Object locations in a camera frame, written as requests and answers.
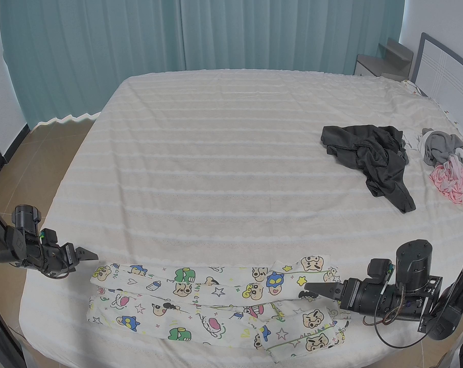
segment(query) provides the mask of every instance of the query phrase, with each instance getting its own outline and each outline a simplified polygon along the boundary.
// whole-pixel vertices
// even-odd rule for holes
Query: cartoon print fabric
[[[349,312],[303,288],[334,280],[337,269],[325,256],[271,268],[113,263],[92,276],[99,287],[87,320],[168,340],[265,349],[278,362],[344,341]]]

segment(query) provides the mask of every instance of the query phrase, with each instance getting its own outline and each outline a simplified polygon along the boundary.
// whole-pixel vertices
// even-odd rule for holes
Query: robotic arm
[[[70,242],[60,247],[54,230],[43,229],[39,234],[40,221],[41,213],[31,205],[15,208],[12,213],[15,227],[0,216],[0,263],[35,268],[48,278],[62,279],[75,271],[80,261],[99,259],[87,249],[75,249]]]
[[[369,278],[363,281],[349,278],[343,283],[307,283],[304,288],[340,301],[341,309],[372,317],[373,323],[366,323],[363,319],[366,325],[388,325],[394,320],[418,321],[419,332],[434,340],[442,340],[453,333],[463,314],[463,269],[456,281],[439,297],[442,277],[430,275],[431,259],[430,242],[410,241],[397,250],[396,281],[393,285],[388,285],[394,268],[392,262],[389,259],[371,259]],[[380,339],[394,347],[381,336]]]

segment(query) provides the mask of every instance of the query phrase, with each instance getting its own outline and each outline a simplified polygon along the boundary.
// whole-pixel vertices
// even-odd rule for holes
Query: nightstand shelf
[[[386,46],[378,47],[383,57],[357,55],[354,75],[382,76],[399,82],[408,79],[413,52],[392,38],[388,38]]]

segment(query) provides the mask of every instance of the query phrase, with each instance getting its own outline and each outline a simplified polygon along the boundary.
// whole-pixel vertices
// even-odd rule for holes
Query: mattress
[[[270,266],[305,251],[331,255],[342,279],[371,258],[433,245],[433,275],[448,286],[463,264],[463,205],[440,194],[413,143],[404,181],[417,210],[375,198],[358,170],[326,154],[326,125],[393,125],[457,133],[437,104],[405,83],[314,72],[217,70],[125,80],[77,152],[44,226],[100,260],[156,266]],[[87,322],[83,262],[65,280],[27,272],[20,325],[33,347],[72,367],[276,366],[265,352],[172,342]],[[358,367],[391,351],[351,314],[343,345],[279,366]],[[417,323],[381,328],[398,345]]]

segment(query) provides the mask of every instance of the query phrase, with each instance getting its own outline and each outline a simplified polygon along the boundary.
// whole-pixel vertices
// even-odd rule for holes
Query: pink clothing
[[[436,166],[429,177],[444,196],[454,203],[463,203],[463,165],[458,156],[451,154],[444,164]]]

